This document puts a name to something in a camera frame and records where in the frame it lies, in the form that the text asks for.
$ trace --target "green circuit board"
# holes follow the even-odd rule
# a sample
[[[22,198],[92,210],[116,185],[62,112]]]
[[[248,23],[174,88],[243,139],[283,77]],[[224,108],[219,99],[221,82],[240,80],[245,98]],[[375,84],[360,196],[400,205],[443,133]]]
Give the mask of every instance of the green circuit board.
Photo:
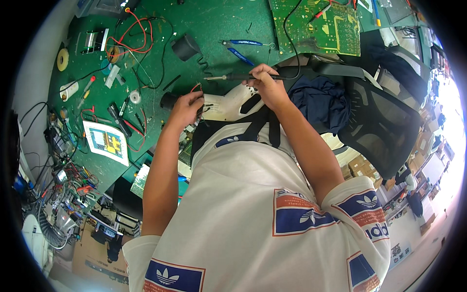
[[[280,53],[292,53],[284,19],[297,0],[269,0]],[[329,0],[304,0],[289,17],[286,28],[298,53],[342,54],[360,57],[360,27],[357,12],[351,5],[332,4],[323,15],[310,19],[329,5]]]

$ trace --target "left hand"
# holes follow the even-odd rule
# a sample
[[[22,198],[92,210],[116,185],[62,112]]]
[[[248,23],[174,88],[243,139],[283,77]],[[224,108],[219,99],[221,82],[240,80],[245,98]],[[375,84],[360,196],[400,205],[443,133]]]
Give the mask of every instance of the left hand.
[[[164,128],[175,128],[182,132],[186,126],[193,124],[196,121],[196,112],[204,104],[202,96],[202,91],[196,91],[179,97]]]

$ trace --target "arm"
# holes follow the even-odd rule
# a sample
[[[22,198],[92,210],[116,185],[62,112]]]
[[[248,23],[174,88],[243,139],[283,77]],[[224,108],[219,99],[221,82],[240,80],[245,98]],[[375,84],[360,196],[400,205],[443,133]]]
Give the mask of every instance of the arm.
[[[143,192],[142,235],[162,235],[178,203],[178,140],[204,104],[203,92],[181,96],[157,141]]]
[[[313,188],[316,200],[321,205],[324,197],[344,182],[334,153],[290,101],[283,82],[274,81],[269,75],[279,75],[277,71],[261,64],[250,74],[253,74],[256,80],[249,80],[248,85],[257,88],[264,103],[276,113],[297,161]]]

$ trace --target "roll of tape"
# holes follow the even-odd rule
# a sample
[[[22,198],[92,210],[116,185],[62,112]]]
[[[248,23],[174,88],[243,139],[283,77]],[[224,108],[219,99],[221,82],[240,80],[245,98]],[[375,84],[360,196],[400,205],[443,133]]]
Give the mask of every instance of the roll of tape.
[[[66,66],[68,66],[68,59],[70,55],[68,53],[68,50],[63,48],[58,52],[57,56],[57,68],[59,71],[63,71],[66,69]]]
[[[137,90],[133,90],[130,93],[130,101],[136,105],[141,102],[141,95]]]

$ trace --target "adidas logo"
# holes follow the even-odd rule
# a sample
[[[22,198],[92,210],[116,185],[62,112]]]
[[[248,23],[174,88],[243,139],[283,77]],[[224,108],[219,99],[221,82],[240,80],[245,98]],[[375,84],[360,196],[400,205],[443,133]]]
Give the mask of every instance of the adidas logo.
[[[357,203],[361,204],[362,206],[365,206],[367,208],[373,208],[378,204],[378,198],[374,196],[371,200],[369,197],[364,196],[364,201],[357,200]]]
[[[175,283],[180,277],[178,275],[169,277],[169,272],[167,271],[167,268],[165,268],[164,273],[161,273],[161,271],[156,270],[156,274],[157,274],[157,279],[159,280],[159,282],[161,282],[162,284],[166,284],[166,285]]]
[[[320,214],[316,214],[314,209],[311,209],[310,211],[306,212],[300,217],[300,223],[307,222],[308,219],[310,219],[313,224],[316,222],[316,218],[325,218],[326,216],[322,216]]]
[[[237,141],[238,141],[238,137],[237,137],[237,136],[234,136],[233,139],[228,138],[227,141],[228,141],[229,143],[237,142]]]

